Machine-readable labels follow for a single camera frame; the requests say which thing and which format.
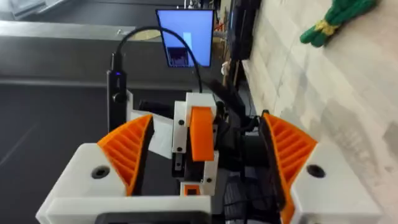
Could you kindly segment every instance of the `wooden floor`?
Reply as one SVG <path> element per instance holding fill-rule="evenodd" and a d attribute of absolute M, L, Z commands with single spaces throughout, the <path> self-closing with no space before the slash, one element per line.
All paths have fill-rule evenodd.
<path fill-rule="evenodd" d="M 398 2 L 381 1 L 325 47 L 301 44 L 330 4 L 262 1 L 244 62 L 256 111 L 336 142 L 386 212 L 382 223 L 398 223 Z"/>

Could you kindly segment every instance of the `black wire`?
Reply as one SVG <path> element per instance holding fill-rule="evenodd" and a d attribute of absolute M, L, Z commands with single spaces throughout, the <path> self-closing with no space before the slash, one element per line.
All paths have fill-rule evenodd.
<path fill-rule="evenodd" d="M 120 43 L 119 43 L 119 45 L 118 45 L 118 47 L 116 49 L 116 53 L 117 54 L 121 54 L 121 51 L 122 51 L 122 48 L 123 48 L 124 44 L 132 36 L 134 36 L 135 34 L 137 34 L 139 32 L 145 31 L 145 30 L 158 30 L 159 32 L 166 32 L 166 33 L 171 34 L 174 37 L 176 37 L 184 45 L 184 47 L 188 50 L 188 53 L 190 54 L 190 56 L 192 58 L 192 61 L 193 61 L 194 67 L 195 67 L 195 71 L 196 71 L 196 76 L 197 76 L 197 79 L 198 79 L 199 93 L 201 93 L 202 92 L 202 80 L 201 80 L 201 76 L 200 76 L 200 73 L 199 73 L 198 62 L 197 62 L 195 56 L 193 56 L 193 52 L 192 52 L 191 48 L 188 46 L 188 44 L 182 39 L 182 37 L 180 37 L 176 32 L 174 32 L 172 30 L 169 30 L 169 29 L 166 29 L 166 28 L 163 28 L 163 27 L 158 27 L 158 26 L 147 26 L 147 27 L 140 27 L 140 28 L 134 29 L 134 30 L 130 31 L 130 33 L 126 34 L 123 37 L 122 41 L 120 41 Z"/>
<path fill-rule="evenodd" d="M 251 104 L 252 104 L 252 98 L 251 98 L 251 95 L 249 94 L 249 92 L 250 92 L 250 90 L 247 90 L 246 91 L 246 94 L 247 94 L 247 96 L 248 96 L 248 101 L 249 101 L 249 107 L 250 107 L 250 110 L 249 110 L 249 116 L 251 115 L 251 110 L 252 110 L 252 106 L 251 106 Z"/>

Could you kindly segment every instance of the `dark gray floor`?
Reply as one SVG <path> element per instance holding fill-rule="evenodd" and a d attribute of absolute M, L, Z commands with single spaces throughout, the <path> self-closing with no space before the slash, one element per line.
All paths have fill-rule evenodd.
<path fill-rule="evenodd" d="M 133 90 L 174 105 L 184 91 Z M 0 85 L 0 222 L 37 223 L 35 213 L 84 142 L 106 134 L 106 89 Z M 170 161 L 150 152 L 143 193 L 175 193 Z"/>
<path fill-rule="evenodd" d="M 27 21 L 110 26 L 157 26 L 156 9 L 175 9 L 183 0 L 69 0 Z"/>

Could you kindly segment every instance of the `monitor screen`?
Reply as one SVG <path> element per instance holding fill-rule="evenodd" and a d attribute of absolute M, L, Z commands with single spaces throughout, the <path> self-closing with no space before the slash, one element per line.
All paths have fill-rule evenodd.
<path fill-rule="evenodd" d="M 213 38 L 212 10 L 157 10 L 161 27 L 180 35 L 192 50 L 197 62 L 210 66 Z M 192 67 L 192 58 L 183 44 L 173 35 L 162 33 L 167 63 L 170 67 Z"/>

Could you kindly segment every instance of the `green toy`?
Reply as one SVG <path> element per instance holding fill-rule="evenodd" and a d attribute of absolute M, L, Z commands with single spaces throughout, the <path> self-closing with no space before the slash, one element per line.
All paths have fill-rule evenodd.
<path fill-rule="evenodd" d="M 376 0 L 333 0 L 325 18 L 300 36 L 303 44 L 321 47 L 343 23 L 370 11 Z"/>

